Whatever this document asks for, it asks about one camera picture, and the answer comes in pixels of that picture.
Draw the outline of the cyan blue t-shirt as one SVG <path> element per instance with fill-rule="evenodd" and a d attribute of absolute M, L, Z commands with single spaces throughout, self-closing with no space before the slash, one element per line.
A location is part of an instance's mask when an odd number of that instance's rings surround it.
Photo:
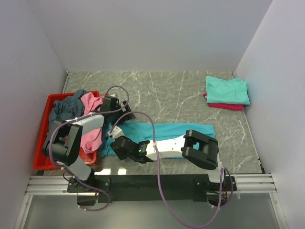
<path fill-rule="evenodd" d="M 99 148 L 99 157 L 115 156 L 115 152 L 110 147 L 113 139 L 107 136 L 111 125 L 103 128 L 102 145 Z M 132 141 L 138 143 L 141 141 L 152 140 L 153 129 L 149 123 L 140 122 L 125 122 L 119 125 L 125 136 Z M 192 129 L 205 134 L 209 137 L 216 137 L 213 125 L 205 125 L 198 123 L 160 123 L 155 124 L 155 138 L 157 141 L 168 140 L 175 137 L 180 137 L 186 133 L 187 130 Z"/>

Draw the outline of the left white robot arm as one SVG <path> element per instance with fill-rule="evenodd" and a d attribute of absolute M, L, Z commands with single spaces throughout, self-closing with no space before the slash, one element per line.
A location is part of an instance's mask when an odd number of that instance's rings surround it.
<path fill-rule="evenodd" d="M 103 103 L 87 115 L 65 121 L 56 119 L 44 142 L 42 154 L 55 166 L 75 176 L 83 191 L 93 190 L 94 171 L 79 156 L 81 138 L 90 131 L 102 129 L 104 125 L 114 125 L 122 115 L 131 111 L 128 102 L 125 100 L 121 104 L 118 98 L 107 95 Z"/>

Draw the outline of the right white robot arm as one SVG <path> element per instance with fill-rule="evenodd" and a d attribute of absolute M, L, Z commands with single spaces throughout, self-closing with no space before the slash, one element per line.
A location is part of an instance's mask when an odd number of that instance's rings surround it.
<path fill-rule="evenodd" d="M 108 136 L 113 139 L 111 148 L 120 160 L 130 158 L 134 162 L 146 164 L 158 158 L 181 156 L 204 170 L 212 189 L 220 190 L 226 184 L 219 158 L 218 141 L 208 135 L 190 129 L 184 135 L 168 140 L 136 143 L 127 138 L 120 128 L 115 127 L 113 131 L 108 132 Z"/>

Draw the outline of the folded magenta t-shirt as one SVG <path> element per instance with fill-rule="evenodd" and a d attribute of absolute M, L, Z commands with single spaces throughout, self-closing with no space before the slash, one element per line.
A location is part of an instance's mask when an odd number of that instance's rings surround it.
<path fill-rule="evenodd" d="M 233 111 L 242 111 L 244 109 L 242 104 L 208 103 L 208 106 L 212 108 L 220 108 Z"/>

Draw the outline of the dark grey t-shirt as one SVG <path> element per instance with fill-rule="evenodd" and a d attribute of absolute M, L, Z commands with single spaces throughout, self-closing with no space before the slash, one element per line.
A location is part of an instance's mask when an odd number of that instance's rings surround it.
<path fill-rule="evenodd" d="M 67 96 L 62 101 L 54 101 L 54 107 L 49 114 L 49 130 L 56 119 L 70 120 L 84 115 L 85 106 L 81 97 L 87 93 L 86 90 L 79 89 L 74 95 Z"/>

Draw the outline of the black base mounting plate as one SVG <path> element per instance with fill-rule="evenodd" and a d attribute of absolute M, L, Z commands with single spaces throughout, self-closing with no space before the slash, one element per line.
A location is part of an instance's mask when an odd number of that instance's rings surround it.
<path fill-rule="evenodd" d="M 156 175 L 96 175 L 94 187 L 111 197 L 111 201 L 161 200 Z M 166 200 L 192 200 L 215 203 L 219 184 L 205 174 L 161 175 Z"/>

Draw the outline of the aluminium frame rail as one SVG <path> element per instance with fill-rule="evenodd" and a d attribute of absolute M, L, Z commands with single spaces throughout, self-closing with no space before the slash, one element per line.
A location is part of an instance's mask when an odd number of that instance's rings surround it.
<path fill-rule="evenodd" d="M 271 174 L 233 174 L 237 193 L 276 193 Z M 26 195 L 67 195 L 68 181 L 61 176 L 31 176 Z"/>

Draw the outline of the folded mint green t-shirt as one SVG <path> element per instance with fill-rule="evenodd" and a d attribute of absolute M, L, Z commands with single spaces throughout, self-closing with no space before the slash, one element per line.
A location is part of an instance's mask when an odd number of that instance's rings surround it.
<path fill-rule="evenodd" d="M 250 105 L 248 84 L 242 79 L 223 80 L 206 76 L 205 82 L 208 103 Z"/>

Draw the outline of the pink t-shirt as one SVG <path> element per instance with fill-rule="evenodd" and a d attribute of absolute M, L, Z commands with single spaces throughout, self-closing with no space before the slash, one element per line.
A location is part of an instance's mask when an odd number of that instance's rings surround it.
<path fill-rule="evenodd" d="M 95 110 L 98 105 L 103 103 L 103 96 L 95 97 L 92 92 L 88 92 L 81 97 L 81 101 L 84 105 L 83 115 L 87 115 L 89 112 Z M 99 149 L 102 144 L 102 129 L 94 129 L 81 138 L 81 148 L 85 154 L 91 154 Z"/>

